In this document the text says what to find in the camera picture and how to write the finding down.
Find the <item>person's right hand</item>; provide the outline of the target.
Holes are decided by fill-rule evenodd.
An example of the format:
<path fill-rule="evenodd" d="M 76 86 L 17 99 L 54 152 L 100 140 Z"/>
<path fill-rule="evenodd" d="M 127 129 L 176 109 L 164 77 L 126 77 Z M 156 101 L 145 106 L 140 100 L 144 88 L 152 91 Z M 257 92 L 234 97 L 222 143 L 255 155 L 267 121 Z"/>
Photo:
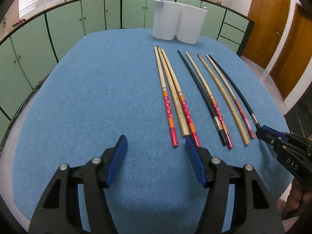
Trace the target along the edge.
<path fill-rule="evenodd" d="M 293 179 L 291 190 L 287 197 L 285 210 L 287 212 L 297 210 L 300 206 L 300 202 L 308 203 L 310 199 L 311 191 L 305 190 L 297 179 Z"/>

